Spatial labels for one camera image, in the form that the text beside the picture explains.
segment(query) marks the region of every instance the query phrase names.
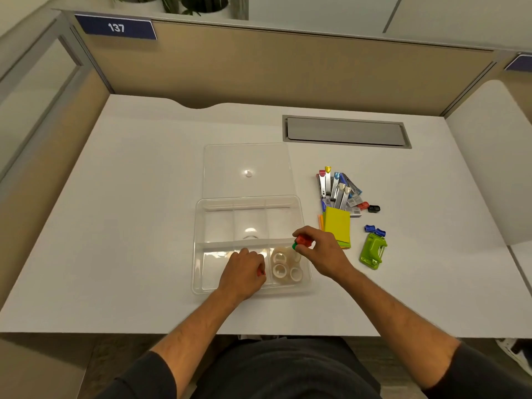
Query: black sleeve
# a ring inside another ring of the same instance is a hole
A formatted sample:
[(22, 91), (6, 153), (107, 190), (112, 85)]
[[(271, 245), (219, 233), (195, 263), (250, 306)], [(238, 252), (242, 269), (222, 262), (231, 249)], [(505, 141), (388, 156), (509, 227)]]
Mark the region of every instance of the black sleeve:
[(176, 380), (166, 362), (147, 352), (96, 399), (176, 399)]
[(429, 399), (532, 398), (532, 387), (508, 375), (483, 354), (462, 343), (442, 379), (423, 393)]

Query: person's left hand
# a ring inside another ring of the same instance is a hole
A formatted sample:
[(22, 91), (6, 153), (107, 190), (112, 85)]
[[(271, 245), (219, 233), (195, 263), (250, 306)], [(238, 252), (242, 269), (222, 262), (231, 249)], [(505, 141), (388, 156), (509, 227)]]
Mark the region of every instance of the person's left hand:
[(218, 290), (233, 296), (240, 303), (255, 294), (265, 281), (264, 256), (244, 248), (229, 258), (220, 277)]

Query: hand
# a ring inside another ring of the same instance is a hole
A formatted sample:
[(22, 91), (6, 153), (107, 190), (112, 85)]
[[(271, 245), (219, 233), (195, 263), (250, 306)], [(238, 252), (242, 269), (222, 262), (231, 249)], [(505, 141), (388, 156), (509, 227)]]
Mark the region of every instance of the hand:
[(264, 256), (244, 248), (229, 258), (220, 277), (218, 290), (232, 296), (239, 304), (255, 294), (265, 281)]
[(339, 282), (346, 272), (354, 269), (344, 251), (338, 245), (334, 234), (305, 226), (294, 231), (292, 235), (296, 237), (300, 234), (308, 235), (314, 239), (316, 245), (313, 249), (304, 245), (297, 245), (296, 252), (310, 260), (316, 270), (322, 275)]

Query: plastic tray compartment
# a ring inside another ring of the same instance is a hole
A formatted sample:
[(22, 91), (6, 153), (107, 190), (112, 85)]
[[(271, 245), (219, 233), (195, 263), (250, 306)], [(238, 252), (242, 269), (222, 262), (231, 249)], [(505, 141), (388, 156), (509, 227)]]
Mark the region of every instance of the plastic tray compartment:
[(291, 246), (303, 226), (297, 196), (203, 199), (196, 204), (192, 291), (211, 293), (233, 252), (242, 248), (264, 256), (266, 283), (258, 294), (308, 290), (309, 261)]

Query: green hole punch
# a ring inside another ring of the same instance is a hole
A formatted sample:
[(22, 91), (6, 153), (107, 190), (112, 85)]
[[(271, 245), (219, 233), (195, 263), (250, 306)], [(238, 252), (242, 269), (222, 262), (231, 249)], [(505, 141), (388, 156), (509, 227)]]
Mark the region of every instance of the green hole punch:
[(382, 254), (384, 248), (387, 246), (388, 244), (384, 238), (370, 233), (366, 238), (366, 242), (364, 242), (364, 247), (362, 248), (359, 260), (366, 266), (376, 270), (382, 263)]

